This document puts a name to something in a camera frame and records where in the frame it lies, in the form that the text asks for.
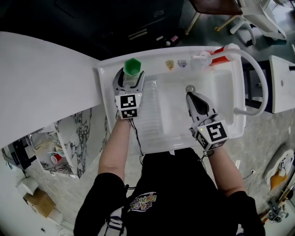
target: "gold sticker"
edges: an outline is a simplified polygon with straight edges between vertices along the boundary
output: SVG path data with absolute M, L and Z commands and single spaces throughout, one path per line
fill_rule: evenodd
M 167 68 L 171 71 L 174 67 L 174 61 L 173 60 L 168 60 L 165 62 Z

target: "graphic print on shirt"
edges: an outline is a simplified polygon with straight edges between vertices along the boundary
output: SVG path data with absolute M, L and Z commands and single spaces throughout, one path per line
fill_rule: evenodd
M 157 195 L 155 195 L 155 193 L 156 192 L 149 192 L 136 197 L 130 203 L 130 208 L 127 212 L 145 212 L 147 209 L 151 208 L 153 206 L 153 202 L 157 199 Z

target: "t-shirt sleeve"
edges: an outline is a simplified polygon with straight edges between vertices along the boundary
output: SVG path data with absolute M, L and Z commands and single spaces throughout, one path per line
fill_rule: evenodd
M 97 236 L 106 219 L 124 205 L 125 199 L 126 190 L 120 177 L 112 173 L 99 174 L 79 210 L 74 235 Z
M 235 192 L 228 197 L 233 218 L 241 224 L 244 235 L 265 236 L 264 226 L 257 214 L 255 200 L 245 192 Z

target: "person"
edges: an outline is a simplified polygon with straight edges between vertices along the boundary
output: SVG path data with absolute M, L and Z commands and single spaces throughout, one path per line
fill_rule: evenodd
M 117 119 L 98 176 L 79 210 L 74 235 L 265 235 L 255 201 L 223 147 L 209 153 L 217 188 L 191 148 L 146 154 L 126 198 L 124 168 L 130 124 Z

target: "brown chair seat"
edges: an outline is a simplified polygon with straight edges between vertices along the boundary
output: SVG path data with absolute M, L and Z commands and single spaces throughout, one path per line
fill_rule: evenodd
M 242 15 L 235 0 L 189 0 L 194 9 L 201 14 Z

